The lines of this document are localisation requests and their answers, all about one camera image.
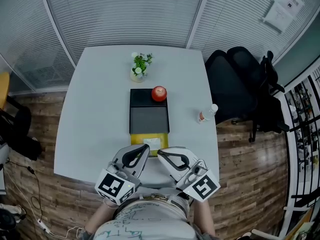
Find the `potted plant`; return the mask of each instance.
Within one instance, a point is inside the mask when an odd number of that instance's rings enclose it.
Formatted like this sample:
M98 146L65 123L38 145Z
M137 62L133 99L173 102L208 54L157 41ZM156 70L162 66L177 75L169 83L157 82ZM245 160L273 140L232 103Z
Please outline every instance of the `potted plant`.
M130 70L130 78L135 82L143 82L147 76L147 64L150 65L152 63L153 55L152 53L144 55L143 53L133 52L133 66Z

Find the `yellow object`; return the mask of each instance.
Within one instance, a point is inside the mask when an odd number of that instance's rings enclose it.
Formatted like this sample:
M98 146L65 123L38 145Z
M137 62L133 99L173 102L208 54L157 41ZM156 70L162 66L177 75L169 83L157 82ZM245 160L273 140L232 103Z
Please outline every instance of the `yellow object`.
M9 92L10 75L8 72L0 74L0 109L4 109Z
M131 145L143 144L144 139L159 138L161 140L161 148L168 148L168 133L148 133L148 134L131 134ZM151 155L157 157L158 150L152 150Z

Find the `window blinds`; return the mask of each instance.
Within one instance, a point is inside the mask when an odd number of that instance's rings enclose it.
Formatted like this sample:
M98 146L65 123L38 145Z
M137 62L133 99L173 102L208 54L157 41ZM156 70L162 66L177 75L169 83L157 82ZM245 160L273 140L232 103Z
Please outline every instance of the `window blinds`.
M308 22L320 0L303 0L304 6L285 32L265 25L273 0L208 0L194 34L191 49L202 51L206 61L215 50L246 47L256 58L271 50L275 56L287 47Z
M85 47L185 47L200 0L49 0L71 56Z
M42 0L0 0L0 53L36 89L66 86L74 72Z

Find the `person's arm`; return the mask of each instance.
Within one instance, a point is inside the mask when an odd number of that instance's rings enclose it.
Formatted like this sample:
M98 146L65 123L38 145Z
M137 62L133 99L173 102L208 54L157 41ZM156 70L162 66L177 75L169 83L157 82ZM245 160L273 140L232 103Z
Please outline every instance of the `person's arm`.
M103 203L95 211L89 221L85 224L84 230L87 234L94 234L97 229L104 223L111 221L118 205L108 200L103 200Z
M214 237L216 235L216 231L208 200L204 202L194 200L193 210L193 223L201 230L202 234L208 233Z

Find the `red apple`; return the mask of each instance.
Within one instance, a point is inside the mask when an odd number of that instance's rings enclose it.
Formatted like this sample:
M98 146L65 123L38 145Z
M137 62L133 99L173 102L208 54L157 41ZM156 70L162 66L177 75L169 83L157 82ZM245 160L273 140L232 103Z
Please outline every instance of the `red apple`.
M152 99L156 102L163 102L167 98L167 90L162 86L156 86L151 92Z

